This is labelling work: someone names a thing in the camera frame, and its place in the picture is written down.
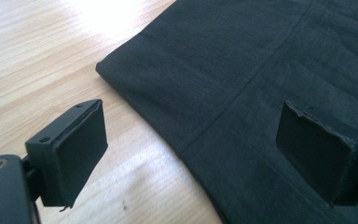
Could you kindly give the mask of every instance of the wood grain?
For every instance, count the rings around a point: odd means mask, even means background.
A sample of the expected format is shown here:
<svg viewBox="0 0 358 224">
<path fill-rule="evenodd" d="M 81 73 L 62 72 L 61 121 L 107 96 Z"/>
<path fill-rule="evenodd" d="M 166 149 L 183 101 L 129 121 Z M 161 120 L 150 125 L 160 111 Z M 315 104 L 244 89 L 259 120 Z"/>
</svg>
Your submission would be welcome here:
<svg viewBox="0 0 358 224">
<path fill-rule="evenodd" d="M 42 222 L 220 223 L 182 162 L 95 72 L 173 0 L 106 2 L 0 1 L 0 154 L 24 157 L 24 142 L 66 109 L 101 98 L 109 148 L 73 209 L 37 201 Z"/>
</svg>

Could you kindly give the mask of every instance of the rectangular black block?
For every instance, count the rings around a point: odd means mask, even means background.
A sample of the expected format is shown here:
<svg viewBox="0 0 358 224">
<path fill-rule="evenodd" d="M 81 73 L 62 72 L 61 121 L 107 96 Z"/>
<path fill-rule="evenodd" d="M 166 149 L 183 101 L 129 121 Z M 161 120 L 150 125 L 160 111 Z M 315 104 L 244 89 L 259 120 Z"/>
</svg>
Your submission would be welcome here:
<svg viewBox="0 0 358 224">
<path fill-rule="evenodd" d="M 285 102 L 276 141 L 327 203 L 358 203 L 358 130 L 312 106 Z"/>
<path fill-rule="evenodd" d="M 44 206 L 70 206 L 107 149 L 103 102 L 73 106 L 25 143 L 46 187 Z"/>
</svg>

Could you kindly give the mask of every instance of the light wood surface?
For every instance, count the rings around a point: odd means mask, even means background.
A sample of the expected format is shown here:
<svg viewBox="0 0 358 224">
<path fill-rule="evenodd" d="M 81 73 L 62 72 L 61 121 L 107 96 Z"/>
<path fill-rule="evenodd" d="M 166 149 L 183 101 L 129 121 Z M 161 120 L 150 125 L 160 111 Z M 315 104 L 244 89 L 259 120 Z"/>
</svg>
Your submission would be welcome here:
<svg viewBox="0 0 358 224">
<path fill-rule="evenodd" d="M 73 209 L 37 201 L 42 223 L 220 223 L 182 162 L 95 72 L 172 2 L 0 1 L 0 154 L 24 157 L 24 142 L 69 107 L 103 99 L 109 148 Z"/>
</svg>

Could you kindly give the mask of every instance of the black plastic arm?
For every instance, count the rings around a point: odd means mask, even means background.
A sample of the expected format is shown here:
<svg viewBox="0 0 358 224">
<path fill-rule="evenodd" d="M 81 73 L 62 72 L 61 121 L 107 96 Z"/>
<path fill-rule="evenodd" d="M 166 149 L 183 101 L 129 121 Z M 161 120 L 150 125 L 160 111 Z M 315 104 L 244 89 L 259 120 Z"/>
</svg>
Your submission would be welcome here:
<svg viewBox="0 0 358 224">
<path fill-rule="evenodd" d="M 40 223 L 34 201 L 72 207 L 107 149 L 103 102 L 73 106 L 25 145 L 28 156 L 0 156 L 0 223 Z"/>
</svg>

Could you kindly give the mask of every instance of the dark gray cloth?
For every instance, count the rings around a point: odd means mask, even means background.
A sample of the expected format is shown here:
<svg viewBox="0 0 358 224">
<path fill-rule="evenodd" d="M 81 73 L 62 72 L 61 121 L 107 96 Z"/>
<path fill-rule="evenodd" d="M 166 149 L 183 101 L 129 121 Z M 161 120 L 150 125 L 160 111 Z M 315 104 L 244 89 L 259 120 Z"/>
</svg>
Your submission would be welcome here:
<svg viewBox="0 0 358 224">
<path fill-rule="evenodd" d="M 178 0 L 97 64 L 226 223 L 358 223 L 277 149 L 285 99 L 358 129 L 358 1 Z"/>
</svg>

